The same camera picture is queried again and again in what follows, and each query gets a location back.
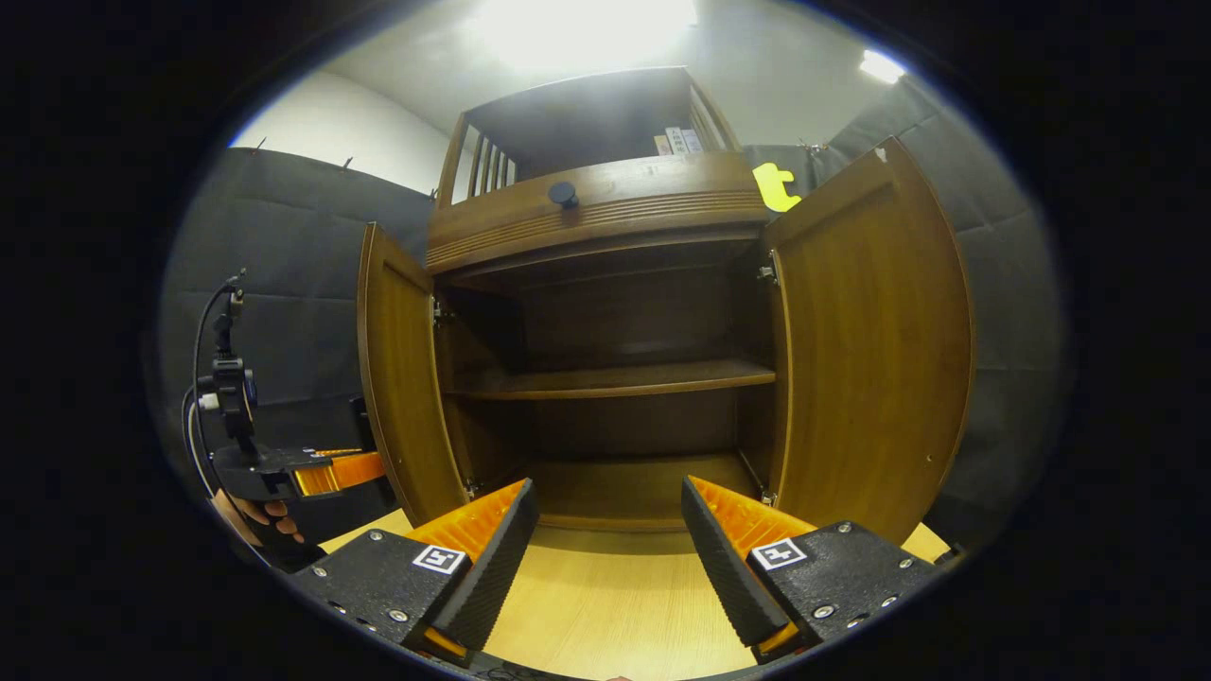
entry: ceiling light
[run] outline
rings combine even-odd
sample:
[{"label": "ceiling light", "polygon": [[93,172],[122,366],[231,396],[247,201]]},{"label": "ceiling light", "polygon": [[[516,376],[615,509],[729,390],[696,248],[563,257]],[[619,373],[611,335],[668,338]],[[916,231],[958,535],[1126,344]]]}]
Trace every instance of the ceiling light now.
[{"label": "ceiling light", "polygon": [[511,67],[575,71],[656,57],[698,24],[698,12],[691,0],[487,0],[475,23]]},{"label": "ceiling light", "polygon": [[900,64],[869,50],[862,52],[862,63],[857,68],[886,84],[894,84],[905,74]]}]

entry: gray fabric wall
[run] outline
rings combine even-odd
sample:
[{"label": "gray fabric wall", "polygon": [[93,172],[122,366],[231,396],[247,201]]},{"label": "gray fabric wall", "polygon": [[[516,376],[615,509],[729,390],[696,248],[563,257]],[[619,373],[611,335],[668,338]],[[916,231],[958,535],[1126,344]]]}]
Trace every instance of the gray fabric wall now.
[{"label": "gray fabric wall", "polygon": [[1062,279],[1040,208],[985,137],[911,78],[827,149],[747,151],[753,166],[775,161],[794,172],[787,191],[805,195],[889,136],[908,148],[954,227],[975,308],[968,427],[940,503],[1000,515],[1041,470],[1071,384]]},{"label": "gray fabric wall", "polygon": [[[180,445],[178,410],[197,317],[214,288],[248,268],[233,344],[256,372],[257,441],[356,447],[349,399],[362,391],[355,308],[362,233],[378,221],[423,263],[431,206],[425,194],[293,154],[240,148],[219,156],[177,235],[159,309],[161,428],[194,493],[202,488]],[[203,376],[219,307],[202,340]],[[211,448],[228,443],[213,414],[206,436]],[[373,482],[344,499],[294,504],[292,514],[309,539],[322,540],[381,516],[390,499],[390,487]]]}]

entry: yellow sticker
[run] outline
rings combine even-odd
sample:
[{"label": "yellow sticker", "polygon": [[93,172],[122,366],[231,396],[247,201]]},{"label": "yellow sticker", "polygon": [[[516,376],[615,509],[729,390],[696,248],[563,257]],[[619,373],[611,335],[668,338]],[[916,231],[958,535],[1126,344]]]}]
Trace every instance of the yellow sticker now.
[{"label": "yellow sticker", "polygon": [[780,170],[774,164],[762,164],[753,168],[762,201],[771,211],[785,213],[803,200],[803,196],[788,196],[784,182],[794,182],[794,173]]}]

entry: book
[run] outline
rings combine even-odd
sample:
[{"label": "book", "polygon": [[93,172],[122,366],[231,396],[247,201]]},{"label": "book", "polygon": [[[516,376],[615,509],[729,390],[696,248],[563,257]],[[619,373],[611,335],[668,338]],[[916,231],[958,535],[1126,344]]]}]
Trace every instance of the book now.
[{"label": "book", "polygon": [[694,128],[682,128],[682,137],[685,138],[685,148],[689,149],[690,154],[702,153],[702,142],[699,141],[698,133]]},{"label": "book", "polygon": [[682,136],[679,127],[666,127],[665,135],[668,136],[668,144],[673,148],[673,154],[689,154],[689,148],[685,147],[685,138]]}]

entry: cabinet door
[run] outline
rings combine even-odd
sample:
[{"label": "cabinet door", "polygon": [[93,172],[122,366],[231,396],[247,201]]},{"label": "cabinet door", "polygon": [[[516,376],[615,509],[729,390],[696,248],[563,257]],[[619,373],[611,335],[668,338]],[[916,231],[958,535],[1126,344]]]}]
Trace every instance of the cabinet door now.
[{"label": "cabinet door", "polygon": [[954,233],[889,138],[770,223],[765,244],[782,307],[777,507],[901,544],[966,420],[974,330]]},{"label": "cabinet door", "polygon": [[375,223],[357,273],[357,354],[374,441],[400,505],[420,525],[467,502],[442,418],[434,284]]}]

